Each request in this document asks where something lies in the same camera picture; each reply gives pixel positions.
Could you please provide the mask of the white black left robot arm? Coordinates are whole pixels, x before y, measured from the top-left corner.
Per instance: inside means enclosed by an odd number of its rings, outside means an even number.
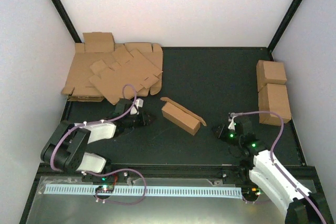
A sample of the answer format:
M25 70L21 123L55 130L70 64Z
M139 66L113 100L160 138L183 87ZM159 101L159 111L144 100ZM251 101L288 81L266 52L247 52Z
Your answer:
M104 119L94 122L61 121L40 154L42 162L62 172L92 172L102 182L113 174L108 159L86 151L87 145L122 135L128 129L152 124L155 116L143 108L143 100L121 99Z

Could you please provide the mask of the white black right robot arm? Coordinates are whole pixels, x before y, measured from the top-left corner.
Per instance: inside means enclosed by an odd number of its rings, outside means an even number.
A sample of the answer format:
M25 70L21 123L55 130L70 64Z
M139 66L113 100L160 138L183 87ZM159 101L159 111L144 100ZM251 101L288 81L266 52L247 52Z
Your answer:
M212 127L214 136L238 148L239 179L253 183L278 208L285 223L333 223L323 193L312 192L298 181L253 133L245 133L242 122L233 118Z

